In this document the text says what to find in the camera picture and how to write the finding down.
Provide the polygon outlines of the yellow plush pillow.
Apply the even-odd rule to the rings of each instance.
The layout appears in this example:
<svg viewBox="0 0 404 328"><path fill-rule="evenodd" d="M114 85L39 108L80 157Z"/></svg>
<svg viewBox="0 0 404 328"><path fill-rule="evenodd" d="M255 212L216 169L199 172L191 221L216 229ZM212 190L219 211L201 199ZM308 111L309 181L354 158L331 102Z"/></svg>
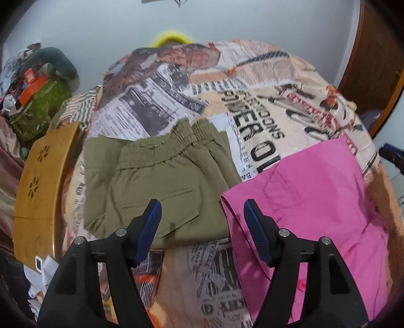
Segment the yellow plush pillow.
<svg viewBox="0 0 404 328"><path fill-rule="evenodd" d="M160 34L152 43L151 48L161 48L169 44L191 44L192 40L180 32L168 31Z"/></svg>

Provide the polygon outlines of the striped pink curtain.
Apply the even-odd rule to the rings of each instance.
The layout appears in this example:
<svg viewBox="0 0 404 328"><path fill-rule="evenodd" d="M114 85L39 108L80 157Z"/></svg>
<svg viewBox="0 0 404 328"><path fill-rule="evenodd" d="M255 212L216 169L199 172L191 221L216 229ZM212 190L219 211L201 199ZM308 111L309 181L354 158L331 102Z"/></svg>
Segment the striped pink curtain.
<svg viewBox="0 0 404 328"><path fill-rule="evenodd" d="M14 249L12 233L16 193L24 165L18 137L1 116L1 248L10 253Z"/></svg>

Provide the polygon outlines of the orange box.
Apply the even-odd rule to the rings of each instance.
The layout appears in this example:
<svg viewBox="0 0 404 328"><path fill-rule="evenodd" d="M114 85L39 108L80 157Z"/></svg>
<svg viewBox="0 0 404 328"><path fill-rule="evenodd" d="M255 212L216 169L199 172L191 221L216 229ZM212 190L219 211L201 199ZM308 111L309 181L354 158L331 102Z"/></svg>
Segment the orange box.
<svg viewBox="0 0 404 328"><path fill-rule="evenodd" d="M24 81L27 84L22 91L19 102L25 106L30 98L47 82L46 75L39 75L33 68L28 69L24 73Z"/></svg>

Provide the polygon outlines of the green patterned bag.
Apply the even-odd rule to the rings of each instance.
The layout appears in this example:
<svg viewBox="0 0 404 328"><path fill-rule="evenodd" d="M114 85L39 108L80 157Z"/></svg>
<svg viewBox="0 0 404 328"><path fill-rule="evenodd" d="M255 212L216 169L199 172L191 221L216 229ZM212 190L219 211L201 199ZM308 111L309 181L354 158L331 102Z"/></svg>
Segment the green patterned bag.
<svg viewBox="0 0 404 328"><path fill-rule="evenodd" d="M37 139L45 132L63 102L71 97L66 82L49 79L15 114L7 114L10 125L21 143Z"/></svg>

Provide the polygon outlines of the olive green folded pants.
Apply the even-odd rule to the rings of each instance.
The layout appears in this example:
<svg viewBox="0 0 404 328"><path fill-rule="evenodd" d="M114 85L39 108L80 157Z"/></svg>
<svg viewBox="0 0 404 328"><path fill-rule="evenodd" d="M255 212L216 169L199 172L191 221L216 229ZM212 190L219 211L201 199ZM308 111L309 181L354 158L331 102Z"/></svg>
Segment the olive green folded pants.
<svg viewBox="0 0 404 328"><path fill-rule="evenodd" d="M162 205L155 249L229 236L220 196L241 179L227 133L209 120L182 119L166 135L136 141L91 137L84 165L84 227L97 238L127 227L152 199Z"/></svg>

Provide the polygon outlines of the newspaper print bed blanket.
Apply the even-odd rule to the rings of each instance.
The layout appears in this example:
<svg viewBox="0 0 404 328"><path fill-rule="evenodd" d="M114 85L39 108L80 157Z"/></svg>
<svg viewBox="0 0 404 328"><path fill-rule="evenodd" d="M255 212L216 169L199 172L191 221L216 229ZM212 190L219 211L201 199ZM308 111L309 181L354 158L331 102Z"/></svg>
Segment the newspaper print bed blanket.
<svg viewBox="0 0 404 328"><path fill-rule="evenodd" d="M216 42L206 51L219 52L216 65L171 64L173 53L198 50L197 44L168 50L139 48L105 73L109 81L127 61L137 89L146 90L150 74L164 77L178 99L196 109L189 120L206 118L224 130L243 180L280 159L318 144L344 137L362 169L366 188L389 233L386 283L369 305L375 317L403 273L402 213L376 147L348 101L311 64L263 42ZM236 279L232 246L212 241L173 251L156 250L134 276L151 318L161 327L251 327L242 290Z"/></svg>

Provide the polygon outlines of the brown wooden door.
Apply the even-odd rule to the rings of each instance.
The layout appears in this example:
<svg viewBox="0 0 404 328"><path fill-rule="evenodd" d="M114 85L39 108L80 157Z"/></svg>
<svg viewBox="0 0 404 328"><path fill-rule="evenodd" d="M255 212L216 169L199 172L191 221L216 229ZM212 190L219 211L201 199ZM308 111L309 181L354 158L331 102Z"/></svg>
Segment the brown wooden door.
<svg viewBox="0 0 404 328"><path fill-rule="evenodd" d="M358 28L338 87L359 116L379 112L368 127L374 138L403 92L403 43L371 1L360 1Z"/></svg>

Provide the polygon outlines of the pink pants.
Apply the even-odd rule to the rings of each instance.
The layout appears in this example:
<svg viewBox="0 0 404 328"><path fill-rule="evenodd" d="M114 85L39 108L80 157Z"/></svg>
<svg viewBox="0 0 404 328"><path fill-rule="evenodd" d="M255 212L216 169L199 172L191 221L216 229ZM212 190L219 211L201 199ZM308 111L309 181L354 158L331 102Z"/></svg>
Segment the pink pants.
<svg viewBox="0 0 404 328"><path fill-rule="evenodd" d="M256 318L272 269L261 261L244 220L249 199L299 238L328 236L357 284L368 317L377 316L388 297L388 231L345 139L321 142L282 158L220 197L240 286L248 312Z"/></svg>

